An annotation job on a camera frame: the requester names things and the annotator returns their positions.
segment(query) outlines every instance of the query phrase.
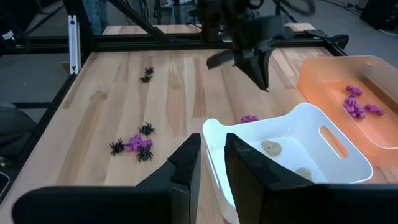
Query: plastic spider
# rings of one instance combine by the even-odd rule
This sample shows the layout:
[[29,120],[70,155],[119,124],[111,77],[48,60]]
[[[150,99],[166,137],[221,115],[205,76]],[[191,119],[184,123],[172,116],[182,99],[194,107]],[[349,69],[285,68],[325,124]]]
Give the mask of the plastic spider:
[[152,75],[153,73],[154,73],[153,67],[145,68],[145,75]]
[[122,143],[122,139],[119,138],[116,143],[109,144],[111,146],[112,152],[111,155],[114,156],[120,152],[124,151],[125,144]]
[[142,82],[149,82],[149,81],[151,80],[151,78],[152,78],[152,75],[151,75],[151,74],[146,74],[146,73],[145,73],[145,75],[144,75],[143,77],[141,77],[140,80],[141,80]]
[[152,132],[155,132],[155,128],[152,128],[152,125],[148,122],[145,122],[146,125],[144,125],[142,128],[138,128],[139,132],[142,134],[145,134],[145,136],[150,135]]
[[139,153],[138,153],[138,155],[137,155],[138,162],[141,162],[141,160],[143,160],[143,161],[147,161],[148,159],[149,159],[150,161],[152,160],[153,154],[152,154],[149,150],[150,150],[150,147],[143,147],[143,148],[139,151]]

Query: round tan object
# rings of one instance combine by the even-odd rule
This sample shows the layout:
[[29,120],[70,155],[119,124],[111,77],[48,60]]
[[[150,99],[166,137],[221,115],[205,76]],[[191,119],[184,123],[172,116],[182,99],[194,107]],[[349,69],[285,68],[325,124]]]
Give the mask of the round tan object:
[[277,142],[265,140],[261,145],[270,156],[278,156],[282,152],[282,146]]
[[298,174],[298,175],[300,175],[300,176],[302,176],[302,177],[304,177],[304,178],[306,178],[307,180],[311,180],[312,181],[312,178],[311,178],[311,171],[309,170],[309,169],[307,169],[307,168],[299,168],[297,171],[296,171],[296,174]]

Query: jeans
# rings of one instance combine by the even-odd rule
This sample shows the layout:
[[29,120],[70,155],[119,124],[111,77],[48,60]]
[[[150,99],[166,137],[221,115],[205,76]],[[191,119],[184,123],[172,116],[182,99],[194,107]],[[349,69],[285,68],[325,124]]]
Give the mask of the jeans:
[[94,35],[102,35],[108,26],[107,2],[108,0],[83,0]]

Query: purple toy piece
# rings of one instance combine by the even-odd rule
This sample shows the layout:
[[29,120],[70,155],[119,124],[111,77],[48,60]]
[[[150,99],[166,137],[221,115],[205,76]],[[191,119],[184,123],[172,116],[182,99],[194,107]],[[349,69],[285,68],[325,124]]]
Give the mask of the purple toy piece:
[[354,87],[352,85],[347,85],[346,90],[351,91]]
[[143,141],[141,142],[140,147],[141,147],[141,148],[147,147],[147,148],[150,149],[153,145],[154,145],[154,143],[152,142],[151,139],[146,139],[146,140],[143,140]]
[[358,90],[356,91],[355,95],[356,95],[356,96],[361,96],[362,93],[363,93],[363,92],[362,92],[360,89],[358,89]]
[[359,103],[356,103],[356,104],[354,105],[354,111],[355,111],[356,114],[360,114],[360,113],[363,113],[363,112],[364,112],[364,108],[363,108],[363,106],[360,105]]
[[372,109],[372,108],[374,108],[375,106],[374,105],[372,105],[372,104],[370,104],[370,103],[366,103],[366,105],[365,105],[365,109],[366,110],[370,110],[370,109]]
[[372,108],[369,109],[369,112],[372,114],[377,114],[378,110],[379,110],[379,108],[377,108],[377,106],[373,106]]
[[356,114],[356,117],[359,118],[359,119],[364,119],[365,118],[365,113],[364,112],[358,113],[358,114]]
[[355,104],[356,104],[355,96],[354,96],[354,95],[350,95],[350,96],[346,99],[346,104],[347,104],[348,106],[355,106]]
[[352,113],[348,113],[352,118],[356,118],[356,113],[352,112]]
[[142,138],[139,134],[135,134],[130,138],[128,151],[138,151],[142,144]]
[[382,115],[385,114],[384,110],[382,110],[382,109],[378,109],[376,113],[377,113],[377,115],[379,115],[379,116],[382,116]]
[[354,108],[346,103],[343,104],[343,108],[349,113],[354,113]]
[[257,116],[254,115],[245,115],[241,118],[241,123],[248,123],[248,122],[253,122],[253,121],[258,121],[259,118]]
[[362,93],[363,92],[359,88],[354,87],[354,88],[351,89],[351,94],[353,94],[355,96],[361,96]]

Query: wooden table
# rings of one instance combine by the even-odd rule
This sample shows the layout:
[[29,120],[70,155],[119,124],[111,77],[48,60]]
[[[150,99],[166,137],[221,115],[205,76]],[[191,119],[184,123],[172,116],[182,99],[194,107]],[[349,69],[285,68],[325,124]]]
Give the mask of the wooden table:
[[[313,29],[310,24],[291,26],[295,30]],[[186,25],[159,27],[164,32],[198,31]],[[136,26],[113,26],[105,33],[144,31]],[[233,67],[232,62],[208,70],[206,60],[215,52],[91,54],[0,204],[0,223],[12,223],[13,203],[39,187],[138,184],[159,168],[191,133],[200,133],[208,118],[236,124],[245,114],[265,119],[288,113],[305,101],[297,88],[303,59],[330,55],[323,47],[274,50],[269,61],[271,85],[266,93]],[[154,78],[142,84],[139,77],[149,66],[154,67]],[[138,163],[136,154],[130,152],[111,156],[109,143],[117,138],[128,141],[145,121],[156,128],[152,162]],[[397,173],[395,169],[375,168],[370,182],[397,182]],[[224,223],[204,163],[201,174],[197,223]]]

